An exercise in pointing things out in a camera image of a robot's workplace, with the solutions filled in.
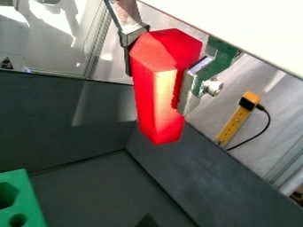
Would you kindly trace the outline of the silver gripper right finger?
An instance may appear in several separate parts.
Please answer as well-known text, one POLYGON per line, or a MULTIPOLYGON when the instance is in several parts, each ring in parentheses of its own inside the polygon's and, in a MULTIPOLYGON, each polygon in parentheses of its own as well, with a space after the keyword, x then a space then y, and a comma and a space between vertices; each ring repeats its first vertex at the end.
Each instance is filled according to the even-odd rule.
POLYGON ((202 95, 214 97, 224 84, 216 76, 240 59, 241 51, 213 36, 208 37, 200 59, 185 69, 177 112, 186 115, 198 105, 202 95))

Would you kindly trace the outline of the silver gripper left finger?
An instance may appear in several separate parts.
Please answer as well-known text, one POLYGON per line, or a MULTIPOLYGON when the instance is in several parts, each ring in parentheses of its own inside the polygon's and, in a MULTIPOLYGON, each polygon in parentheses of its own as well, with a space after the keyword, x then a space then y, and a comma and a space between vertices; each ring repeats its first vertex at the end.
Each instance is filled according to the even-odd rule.
POLYGON ((141 21, 136 0, 104 0, 104 3, 118 30, 125 74, 130 75, 130 48, 138 36, 149 31, 149 26, 141 21))

